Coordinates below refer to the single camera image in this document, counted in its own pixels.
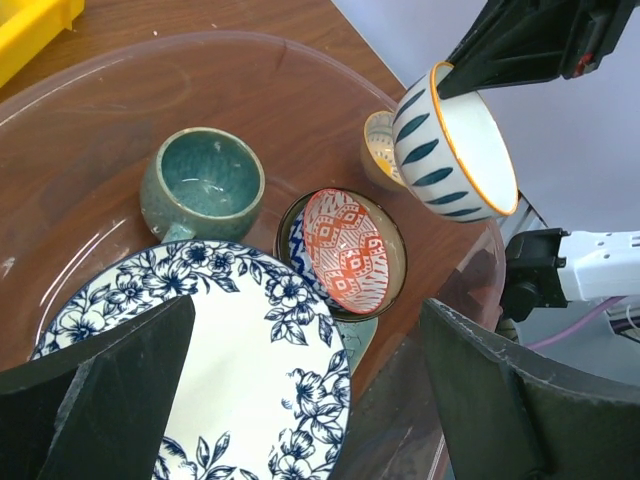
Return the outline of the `red patterned bowl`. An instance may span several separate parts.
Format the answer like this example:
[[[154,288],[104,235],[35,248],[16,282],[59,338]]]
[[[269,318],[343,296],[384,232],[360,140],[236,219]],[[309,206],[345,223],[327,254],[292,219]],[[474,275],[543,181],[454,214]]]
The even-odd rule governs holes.
[[[353,194],[313,193],[289,228],[287,246],[294,270],[331,308],[364,315],[382,305],[390,282],[387,249]]]

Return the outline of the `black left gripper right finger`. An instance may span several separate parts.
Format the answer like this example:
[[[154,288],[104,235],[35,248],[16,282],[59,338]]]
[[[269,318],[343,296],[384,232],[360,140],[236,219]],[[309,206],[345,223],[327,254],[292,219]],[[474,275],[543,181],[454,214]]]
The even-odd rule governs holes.
[[[436,299],[420,329],[456,478],[638,478],[638,387],[548,359]]]

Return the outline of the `dark blue patterned plate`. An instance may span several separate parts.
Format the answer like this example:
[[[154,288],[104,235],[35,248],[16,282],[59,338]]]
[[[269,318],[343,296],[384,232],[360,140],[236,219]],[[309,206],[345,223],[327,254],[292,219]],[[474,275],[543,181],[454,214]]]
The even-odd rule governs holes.
[[[259,250],[191,240],[134,253],[69,299],[34,356],[181,295],[195,319],[152,477],[328,478],[349,417],[347,351],[327,305]]]

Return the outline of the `mint divided rectangular plate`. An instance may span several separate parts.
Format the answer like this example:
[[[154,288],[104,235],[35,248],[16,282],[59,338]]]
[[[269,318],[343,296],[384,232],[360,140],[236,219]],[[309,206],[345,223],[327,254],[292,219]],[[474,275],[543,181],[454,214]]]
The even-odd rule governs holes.
[[[338,321],[337,328],[347,352],[351,373],[354,373],[370,346],[378,327],[378,318],[360,322]]]

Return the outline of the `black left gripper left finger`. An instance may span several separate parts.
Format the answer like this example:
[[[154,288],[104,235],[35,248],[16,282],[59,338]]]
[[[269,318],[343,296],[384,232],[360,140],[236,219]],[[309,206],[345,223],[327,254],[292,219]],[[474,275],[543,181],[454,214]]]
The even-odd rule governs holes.
[[[177,297],[3,371],[2,478],[151,478],[194,320]]]

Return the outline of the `yellow patterned bowl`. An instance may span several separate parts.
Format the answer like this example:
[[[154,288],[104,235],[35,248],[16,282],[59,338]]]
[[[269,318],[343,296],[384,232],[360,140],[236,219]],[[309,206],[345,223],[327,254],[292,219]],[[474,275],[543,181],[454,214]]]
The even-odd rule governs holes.
[[[364,172],[374,184],[389,191],[406,189],[395,166],[392,139],[394,114],[387,110],[373,112],[365,120],[360,145]]]

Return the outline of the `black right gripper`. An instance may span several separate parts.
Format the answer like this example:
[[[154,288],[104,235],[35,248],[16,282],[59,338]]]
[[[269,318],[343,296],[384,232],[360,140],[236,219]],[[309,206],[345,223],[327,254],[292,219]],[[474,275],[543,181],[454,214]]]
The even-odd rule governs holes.
[[[620,1],[489,1],[447,58],[437,91],[477,90],[575,79],[597,70],[638,8]]]

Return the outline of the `beige bowl with black rim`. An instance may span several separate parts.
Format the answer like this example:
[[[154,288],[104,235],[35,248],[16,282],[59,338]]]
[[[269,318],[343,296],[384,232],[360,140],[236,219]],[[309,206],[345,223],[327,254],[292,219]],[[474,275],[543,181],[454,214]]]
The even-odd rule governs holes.
[[[397,301],[407,277],[407,250],[405,241],[395,221],[388,212],[371,198],[362,195],[354,190],[344,189],[351,196],[361,202],[373,221],[382,230],[384,243],[390,261],[390,286],[381,306],[372,313],[357,314],[341,310],[340,308],[329,307],[333,317],[343,322],[364,322],[374,317],[381,316],[389,310]],[[288,245],[289,231],[295,218],[304,209],[309,199],[316,193],[311,191],[296,199],[285,211],[280,220],[276,236],[274,239],[272,253],[274,256],[288,266],[292,265],[290,248]]]

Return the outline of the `white bowl teal leaf pattern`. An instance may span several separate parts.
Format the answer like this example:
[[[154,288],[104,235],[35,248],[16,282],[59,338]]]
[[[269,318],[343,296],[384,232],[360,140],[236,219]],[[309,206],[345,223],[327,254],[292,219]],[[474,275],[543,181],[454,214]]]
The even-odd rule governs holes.
[[[501,131],[482,96],[449,99],[437,87],[453,66],[439,62],[399,102],[394,161],[410,193],[432,213],[470,224],[512,215],[519,191]]]

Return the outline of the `teal glazed ceramic mug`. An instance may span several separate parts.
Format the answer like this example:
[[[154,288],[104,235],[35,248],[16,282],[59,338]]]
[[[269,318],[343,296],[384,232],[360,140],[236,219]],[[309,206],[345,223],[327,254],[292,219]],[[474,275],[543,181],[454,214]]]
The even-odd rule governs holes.
[[[224,130],[192,127],[168,137],[144,173],[139,201],[161,242],[238,242],[254,225],[265,191],[261,161]]]

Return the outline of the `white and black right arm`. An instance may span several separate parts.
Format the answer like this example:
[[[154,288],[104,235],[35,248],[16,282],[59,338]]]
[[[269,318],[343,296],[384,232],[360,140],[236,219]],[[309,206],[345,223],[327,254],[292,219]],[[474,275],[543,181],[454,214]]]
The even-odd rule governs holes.
[[[448,57],[443,99],[472,91],[579,78],[611,54],[636,1],[489,1]],[[506,248],[503,314],[524,321],[537,307],[603,299],[610,307],[639,293],[636,232],[515,235]]]

